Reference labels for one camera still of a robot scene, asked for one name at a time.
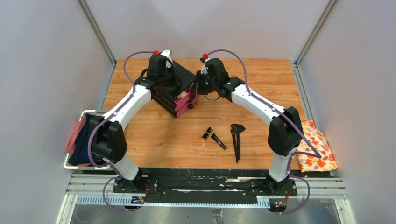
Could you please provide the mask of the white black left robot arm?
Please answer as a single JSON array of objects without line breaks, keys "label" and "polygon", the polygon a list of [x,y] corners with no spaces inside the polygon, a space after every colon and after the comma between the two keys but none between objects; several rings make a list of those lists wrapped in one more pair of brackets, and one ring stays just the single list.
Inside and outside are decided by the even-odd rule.
[{"label": "white black left robot arm", "polygon": [[152,51],[149,66],[136,81],[131,90],[111,110],[102,116],[93,116],[89,122],[87,153],[91,164],[99,167],[93,156],[104,161],[117,173],[117,180],[125,181],[125,187],[132,193],[143,187],[142,170],[127,155],[127,141],[124,130],[136,113],[154,97],[165,96],[169,88],[181,84],[177,74],[177,63],[171,58],[171,51]]}]

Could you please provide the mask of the black drawer organizer box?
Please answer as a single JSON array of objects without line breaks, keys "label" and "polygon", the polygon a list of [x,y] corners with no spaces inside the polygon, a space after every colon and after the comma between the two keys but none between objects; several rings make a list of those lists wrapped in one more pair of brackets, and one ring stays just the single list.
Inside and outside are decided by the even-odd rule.
[{"label": "black drawer organizer box", "polygon": [[177,118],[193,109],[200,97],[195,93],[195,75],[177,62],[165,71],[165,80],[152,89],[152,99]]}]

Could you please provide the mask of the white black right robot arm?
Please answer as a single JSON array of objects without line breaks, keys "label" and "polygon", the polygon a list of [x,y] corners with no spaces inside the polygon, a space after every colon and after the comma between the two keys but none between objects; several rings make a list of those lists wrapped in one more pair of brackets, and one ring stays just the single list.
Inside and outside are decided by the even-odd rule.
[{"label": "white black right robot arm", "polygon": [[240,105],[261,119],[268,127],[268,145],[273,151],[272,163],[266,175],[267,190],[278,195],[289,179],[290,159],[299,146],[303,133],[299,112],[294,107],[276,105],[237,77],[229,77],[218,58],[200,58],[203,67],[196,73],[197,94],[215,92],[219,97]]}]

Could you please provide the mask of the pink top drawer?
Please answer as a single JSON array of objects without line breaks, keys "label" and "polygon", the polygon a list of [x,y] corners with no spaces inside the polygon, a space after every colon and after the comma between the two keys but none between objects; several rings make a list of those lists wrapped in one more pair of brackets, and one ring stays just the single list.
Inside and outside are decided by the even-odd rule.
[{"label": "pink top drawer", "polygon": [[176,107],[182,107],[185,104],[194,104],[199,99],[199,95],[190,92],[189,90],[184,90],[174,99]]}]

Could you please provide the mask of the black mascara tube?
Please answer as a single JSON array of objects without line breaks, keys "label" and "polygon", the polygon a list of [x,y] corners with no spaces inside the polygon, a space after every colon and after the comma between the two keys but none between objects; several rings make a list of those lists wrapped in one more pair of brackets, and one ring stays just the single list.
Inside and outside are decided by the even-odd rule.
[{"label": "black mascara tube", "polygon": [[225,144],[218,138],[218,136],[217,136],[215,133],[213,133],[213,134],[211,135],[211,138],[212,138],[220,147],[222,147],[224,150],[227,149],[227,147],[225,146]]}]

